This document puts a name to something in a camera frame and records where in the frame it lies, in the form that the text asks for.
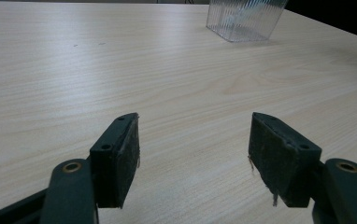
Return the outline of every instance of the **light wood grain surface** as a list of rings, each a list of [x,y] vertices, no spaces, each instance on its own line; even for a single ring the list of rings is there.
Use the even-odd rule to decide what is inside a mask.
[[[357,162],[357,36],[285,11],[267,43],[231,44],[207,6],[0,2],[0,209],[86,158],[138,112],[141,166],[101,223],[312,223],[272,206],[248,155],[253,111]]]

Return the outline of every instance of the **transparent ribbed container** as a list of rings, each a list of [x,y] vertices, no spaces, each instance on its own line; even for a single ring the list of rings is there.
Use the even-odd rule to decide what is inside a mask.
[[[230,42],[269,39],[288,0],[210,0],[206,27]]]

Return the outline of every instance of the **wooden table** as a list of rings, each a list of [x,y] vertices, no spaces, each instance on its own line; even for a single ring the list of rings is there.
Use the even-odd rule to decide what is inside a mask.
[[[101,223],[312,223],[247,159],[251,113],[357,162],[357,36],[285,11],[267,43],[232,44],[207,6],[0,2],[0,209],[86,158],[138,112],[141,167]]]

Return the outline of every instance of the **clear plastic container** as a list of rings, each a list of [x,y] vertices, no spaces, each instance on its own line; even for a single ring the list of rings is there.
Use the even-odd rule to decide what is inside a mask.
[[[230,42],[269,39],[288,0],[210,0],[206,27]]]

